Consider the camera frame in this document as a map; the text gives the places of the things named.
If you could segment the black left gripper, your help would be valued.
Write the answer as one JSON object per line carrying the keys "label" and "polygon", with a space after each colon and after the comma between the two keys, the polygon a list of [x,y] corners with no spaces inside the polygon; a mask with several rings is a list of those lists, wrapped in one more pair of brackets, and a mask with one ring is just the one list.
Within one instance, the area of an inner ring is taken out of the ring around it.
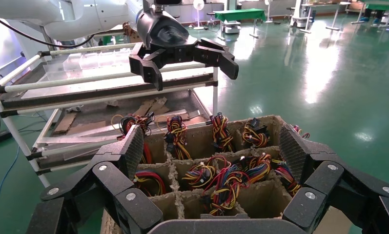
{"label": "black left gripper", "polygon": [[199,41],[166,11],[147,10],[137,18],[137,32],[142,42],[135,44],[129,55],[130,72],[145,83],[163,90],[160,69],[164,63],[199,62],[218,67],[230,79],[237,79],[239,65],[229,47],[210,39]]}

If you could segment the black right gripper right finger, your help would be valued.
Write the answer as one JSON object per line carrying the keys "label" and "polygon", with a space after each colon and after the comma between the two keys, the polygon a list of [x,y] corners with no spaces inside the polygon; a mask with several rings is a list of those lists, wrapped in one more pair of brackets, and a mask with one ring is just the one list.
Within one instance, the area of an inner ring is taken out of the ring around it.
{"label": "black right gripper right finger", "polygon": [[302,138],[288,124],[280,130],[279,148],[301,186],[284,220],[311,234],[334,207],[365,234],[389,234],[389,183],[347,165],[327,145]]}

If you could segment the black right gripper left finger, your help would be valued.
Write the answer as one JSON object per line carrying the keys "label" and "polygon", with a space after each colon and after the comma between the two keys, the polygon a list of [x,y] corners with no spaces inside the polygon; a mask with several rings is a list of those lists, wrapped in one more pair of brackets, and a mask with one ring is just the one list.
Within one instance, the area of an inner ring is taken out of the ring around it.
{"label": "black right gripper left finger", "polygon": [[144,133],[133,125],[125,138],[102,146],[90,162],[41,194],[41,233],[75,234],[104,208],[124,234],[146,234],[162,211],[134,184]]}

